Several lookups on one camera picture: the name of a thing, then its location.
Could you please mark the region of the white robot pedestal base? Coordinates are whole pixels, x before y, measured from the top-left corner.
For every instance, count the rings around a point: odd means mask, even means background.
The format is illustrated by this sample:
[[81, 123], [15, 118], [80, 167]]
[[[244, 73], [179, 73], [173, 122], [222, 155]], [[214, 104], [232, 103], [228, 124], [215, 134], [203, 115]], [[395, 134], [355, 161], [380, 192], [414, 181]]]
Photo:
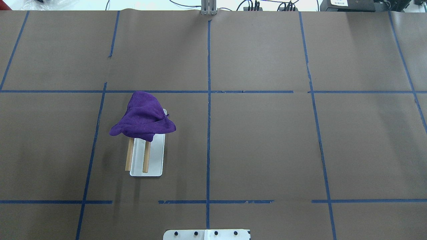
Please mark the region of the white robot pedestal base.
[[250, 240], [247, 229], [187, 229], [167, 230], [163, 240]]

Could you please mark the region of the wooden rack rod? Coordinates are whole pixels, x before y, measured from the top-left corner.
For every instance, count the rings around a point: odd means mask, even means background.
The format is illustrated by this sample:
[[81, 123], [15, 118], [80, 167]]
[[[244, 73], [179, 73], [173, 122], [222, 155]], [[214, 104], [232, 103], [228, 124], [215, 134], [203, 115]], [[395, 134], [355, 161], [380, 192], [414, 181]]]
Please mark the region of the wooden rack rod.
[[126, 164], [125, 164], [126, 171], [131, 170], [133, 150], [134, 150], [134, 138], [129, 138], [128, 146], [127, 146], [127, 154], [126, 154]]
[[143, 157], [143, 173], [148, 173], [151, 142], [145, 141]]

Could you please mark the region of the right wooden rack rod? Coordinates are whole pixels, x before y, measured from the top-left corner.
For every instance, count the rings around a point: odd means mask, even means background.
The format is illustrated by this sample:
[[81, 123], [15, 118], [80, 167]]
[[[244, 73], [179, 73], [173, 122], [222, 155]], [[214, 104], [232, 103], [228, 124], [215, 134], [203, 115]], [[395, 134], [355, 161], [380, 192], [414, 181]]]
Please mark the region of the right wooden rack rod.
[[143, 173], [148, 173], [151, 142], [145, 141], [143, 157]]

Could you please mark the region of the left wooden rack rod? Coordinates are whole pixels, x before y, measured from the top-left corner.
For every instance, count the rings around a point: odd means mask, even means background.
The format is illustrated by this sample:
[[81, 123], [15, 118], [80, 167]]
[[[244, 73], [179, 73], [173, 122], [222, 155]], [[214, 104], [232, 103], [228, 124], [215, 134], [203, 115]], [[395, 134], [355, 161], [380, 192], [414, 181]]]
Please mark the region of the left wooden rack rod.
[[126, 154], [126, 164], [125, 164], [126, 171], [131, 170], [133, 150], [134, 150], [134, 138], [129, 138], [128, 146], [127, 146], [127, 154]]

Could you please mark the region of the white towel rack base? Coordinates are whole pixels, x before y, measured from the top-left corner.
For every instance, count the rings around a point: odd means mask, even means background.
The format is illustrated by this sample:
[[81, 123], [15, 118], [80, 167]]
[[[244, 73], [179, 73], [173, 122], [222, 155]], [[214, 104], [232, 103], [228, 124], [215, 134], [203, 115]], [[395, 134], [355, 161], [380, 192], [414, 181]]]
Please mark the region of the white towel rack base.
[[160, 177], [163, 172], [165, 134], [154, 135], [150, 147], [148, 173], [143, 173], [143, 157], [145, 140], [134, 139], [133, 157], [129, 175], [132, 177]]

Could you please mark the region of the aluminium frame post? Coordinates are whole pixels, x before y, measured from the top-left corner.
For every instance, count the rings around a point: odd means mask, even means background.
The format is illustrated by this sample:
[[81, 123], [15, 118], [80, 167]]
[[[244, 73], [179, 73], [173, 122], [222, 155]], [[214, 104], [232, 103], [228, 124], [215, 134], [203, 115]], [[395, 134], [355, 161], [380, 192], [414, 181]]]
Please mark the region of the aluminium frame post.
[[201, 15], [217, 15], [217, 1], [216, 0], [201, 0]]

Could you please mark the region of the purple towel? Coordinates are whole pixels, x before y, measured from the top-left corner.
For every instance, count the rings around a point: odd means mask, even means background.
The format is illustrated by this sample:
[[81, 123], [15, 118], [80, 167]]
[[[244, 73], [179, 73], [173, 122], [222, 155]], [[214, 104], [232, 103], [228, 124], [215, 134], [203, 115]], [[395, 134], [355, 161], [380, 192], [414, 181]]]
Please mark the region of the purple towel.
[[156, 97], [145, 91], [135, 91], [124, 116], [109, 131], [109, 135], [123, 134], [152, 142], [155, 135], [165, 135], [177, 130]]

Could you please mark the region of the black computer box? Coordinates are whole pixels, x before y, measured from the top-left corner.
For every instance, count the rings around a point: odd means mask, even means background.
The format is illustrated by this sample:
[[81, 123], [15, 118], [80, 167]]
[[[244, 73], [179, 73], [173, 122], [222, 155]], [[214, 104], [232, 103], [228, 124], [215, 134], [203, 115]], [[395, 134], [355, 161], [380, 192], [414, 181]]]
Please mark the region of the black computer box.
[[323, 0], [320, 12], [375, 12], [373, 0]]

